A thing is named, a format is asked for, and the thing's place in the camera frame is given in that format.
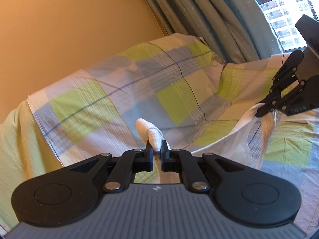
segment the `teal curtain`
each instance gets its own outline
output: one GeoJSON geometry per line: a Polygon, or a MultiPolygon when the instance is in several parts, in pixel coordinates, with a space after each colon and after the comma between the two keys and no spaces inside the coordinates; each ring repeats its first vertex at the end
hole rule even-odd
{"type": "Polygon", "coordinates": [[[225,62],[244,63],[284,50],[255,0],[147,0],[168,34],[201,36],[225,62]]]}

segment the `logo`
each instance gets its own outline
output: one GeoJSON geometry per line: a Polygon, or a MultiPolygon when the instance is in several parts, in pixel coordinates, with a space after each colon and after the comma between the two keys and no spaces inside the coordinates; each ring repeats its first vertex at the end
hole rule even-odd
{"type": "Polygon", "coordinates": [[[155,190],[155,191],[159,191],[161,189],[161,187],[160,186],[155,186],[155,187],[152,187],[152,189],[155,190]]]}

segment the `wall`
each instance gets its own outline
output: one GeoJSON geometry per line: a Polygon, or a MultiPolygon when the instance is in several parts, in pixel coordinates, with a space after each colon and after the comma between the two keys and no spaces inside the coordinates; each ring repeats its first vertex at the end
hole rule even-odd
{"type": "Polygon", "coordinates": [[[161,36],[145,0],[0,0],[0,123],[29,94],[161,36]]]}

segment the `circular pad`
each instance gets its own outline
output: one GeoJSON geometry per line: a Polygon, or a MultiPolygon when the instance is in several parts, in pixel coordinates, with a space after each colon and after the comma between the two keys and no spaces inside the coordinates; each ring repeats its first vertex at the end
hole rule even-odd
{"type": "Polygon", "coordinates": [[[34,197],[37,201],[46,205],[62,203],[71,196],[71,189],[63,184],[46,184],[36,189],[34,197]]]}
{"type": "Polygon", "coordinates": [[[271,204],[279,197],[279,192],[276,188],[260,183],[246,186],[243,188],[242,194],[247,201],[258,205],[271,204]]]}

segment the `plaid bedsheet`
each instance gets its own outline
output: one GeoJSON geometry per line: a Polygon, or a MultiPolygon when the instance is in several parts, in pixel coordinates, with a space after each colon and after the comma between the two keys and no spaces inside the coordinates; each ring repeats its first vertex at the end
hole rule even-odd
{"type": "MultiPolygon", "coordinates": [[[[288,55],[227,64],[201,39],[173,34],[136,45],[38,91],[28,103],[45,139],[64,166],[102,152],[120,156],[143,148],[135,121],[143,118],[173,148],[202,148],[227,135],[240,117],[263,99],[288,55]]],[[[318,117],[310,111],[277,114],[262,170],[285,178],[302,192],[296,223],[318,225],[318,117]]],[[[261,145],[260,122],[248,144],[261,145]]],[[[138,176],[154,181],[156,173],[138,176]]]]}

